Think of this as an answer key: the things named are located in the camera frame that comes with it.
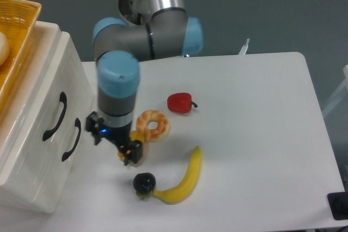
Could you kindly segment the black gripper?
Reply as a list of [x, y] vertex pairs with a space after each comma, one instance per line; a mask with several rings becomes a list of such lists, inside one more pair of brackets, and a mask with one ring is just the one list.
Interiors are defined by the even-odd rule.
[[119, 126], [113, 126], [113, 123], [107, 123], [106, 119], [99, 117], [97, 112], [93, 111], [87, 118], [85, 130], [91, 133], [94, 138], [94, 145], [97, 146], [102, 139], [106, 139], [119, 149], [123, 156], [122, 162], [125, 166], [129, 164], [138, 164], [142, 158], [143, 142], [140, 140], [130, 140], [131, 120], [126, 120]]

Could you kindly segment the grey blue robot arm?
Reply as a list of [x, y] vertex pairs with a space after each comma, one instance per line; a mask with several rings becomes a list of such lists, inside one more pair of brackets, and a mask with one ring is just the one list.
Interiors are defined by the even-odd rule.
[[183, 0], [127, 0], [131, 15], [96, 23], [92, 46], [96, 62], [98, 109], [86, 118], [86, 131], [99, 143], [113, 143], [125, 164], [142, 157], [142, 142], [130, 139], [139, 62], [198, 53], [203, 47], [199, 19], [187, 15]]

